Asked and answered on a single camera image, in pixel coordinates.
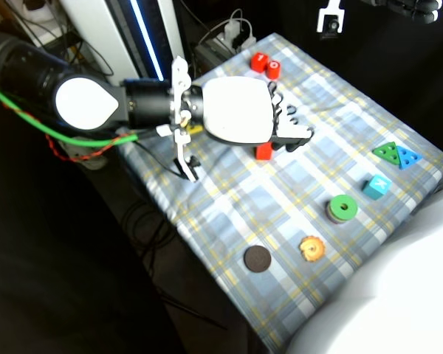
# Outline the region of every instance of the number on red block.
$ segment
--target number on red block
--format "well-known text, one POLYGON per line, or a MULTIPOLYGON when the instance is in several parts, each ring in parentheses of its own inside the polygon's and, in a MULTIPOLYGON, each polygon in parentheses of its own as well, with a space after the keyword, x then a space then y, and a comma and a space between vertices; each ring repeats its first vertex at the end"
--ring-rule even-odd
POLYGON ((267 62, 269 61, 269 57, 264 53, 256 53, 251 59, 251 69, 255 72, 263 72, 266 70, 267 62))
POLYGON ((272 157, 272 143, 266 142, 256 147, 256 160, 270 160, 272 157))
POLYGON ((269 79, 275 80, 275 79, 279 78, 280 74, 281 74, 281 63, 273 60, 269 64, 267 64, 266 76, 269 79))

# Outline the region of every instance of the red wire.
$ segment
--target red wire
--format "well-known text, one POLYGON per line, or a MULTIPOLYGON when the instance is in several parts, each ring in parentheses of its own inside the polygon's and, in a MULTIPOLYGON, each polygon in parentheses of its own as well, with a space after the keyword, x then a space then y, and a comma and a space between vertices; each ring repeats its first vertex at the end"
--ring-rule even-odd
MULTIPOLYGON (((11 111, 14 111, 15 113, 24 113, 24 114, 27 114, 29 117, 39 121, 38 118, 34 117, 29 112, 22 111, 21 109, 14 109, 5 103, 2 103, 2 105, 6 109, 10 109, 11 111)), ((51 136, 49 136, 48 134, 44 134, 44 135, 46 137, 46 140, 48 141, 49 148, 54 153, 54 156, 58 157, 61 161, 71 161, 71 162, 86 161, 86 160, 93 159, 94 157, 98 157, 98 156, 102 155, 104 152, 106 152, 113 145, 115 145, 115 143, 118 140, 122 139, 125 136, 128 136, 128 134, 123 134, 123 135, 117 136, 116 138, 112 139, 108 145, 106 145, 106 146, 102 147, 100 150, 94 151, 93 153, 90 153, 88 155, 78 156, 78 157, 68 157, 68 156, 62 156, 61 153, 59 153, 59 150, 56 148, 54 140, 52 140, 51 136)))

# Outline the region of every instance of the green cable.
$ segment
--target green cable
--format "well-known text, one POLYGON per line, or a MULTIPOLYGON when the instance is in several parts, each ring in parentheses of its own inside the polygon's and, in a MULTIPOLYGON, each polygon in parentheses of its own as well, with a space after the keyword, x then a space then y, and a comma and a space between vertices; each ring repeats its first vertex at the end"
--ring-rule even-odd
POLYGON ((13 109, 15 111, 15 113, 17 113, 17 115, 19 115, 21 118, 26 120, 33 127, 39 129, 43 133, 46 133, 46 134, 52 136, 53 138, 62 140, 63 142, 67 142, 68 144, 86 146, 88 148, 101 148, 101 147, 104 147, 104 146, 107 146, 110 144, 120 145, 120 144, 125 144, 126 142, 136 142, 138 140, 138 135, 136 135, 136 134, 124 136, 123 138, 118 139, 117 141, 115 141, 114 139, 79 140, 79 139, 69 138, 68 136, 65 136, 65 135, 45 126, 44 124, 40 123, 38 120, 31 117, 26 112, 23 112, 12 100, 10 100, 7 96, 2 94, 1 92, 0 92, 0 101, 2 103, 4 103, 7 107, 10 107, 11 109, 13 109))

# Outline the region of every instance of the plaid tablecloth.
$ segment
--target plaid tablecloth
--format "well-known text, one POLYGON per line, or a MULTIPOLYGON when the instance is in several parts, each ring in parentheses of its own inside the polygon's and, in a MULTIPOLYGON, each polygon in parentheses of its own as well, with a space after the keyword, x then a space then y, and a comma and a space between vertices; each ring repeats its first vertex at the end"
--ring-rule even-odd
MULTIPOLYGON (((255 52, 281 63, 278 89, 298 107, 300 124, 315 127, 309 144, 258 162, 252 148, 223 145, 203 133, 193 136, 189 148, 202 163, 195 184, 163 170, 132 144, 119 149, 264 343, 279 353, 315 309, 443 183, 443 152, 276 34, 197 83, 234 75, 267 81, 249 68, 255 52), (422 154, 423 160, 400 170, 372 154, 391 141, 422 154), (375 174, 393 182, 378 201, 361 191, 375 174), (339 194, 359 204, 356 218, 340 226, 325 215, 326 203, 339 194), (298 248, 309 235, 326 245, 326 256, 316 263, 306 262, 298 248), (244 265, 243 254, 252 245, 271 252, 272 264, 263 273, 244 265)), ((167 164, 174 158, 170 139, 145 144, 167 164)))

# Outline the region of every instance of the letter on blue cube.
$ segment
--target letter on blue cube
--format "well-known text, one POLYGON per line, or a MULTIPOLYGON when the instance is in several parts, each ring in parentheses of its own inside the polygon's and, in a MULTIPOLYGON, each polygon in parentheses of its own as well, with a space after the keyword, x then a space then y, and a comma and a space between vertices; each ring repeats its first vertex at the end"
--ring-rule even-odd
POLYGON ((375 201, 383 197, 389 188, 391 188, 392 182, 386 177, 375 175, 363 188, 363 192, 371 199, 375 201))

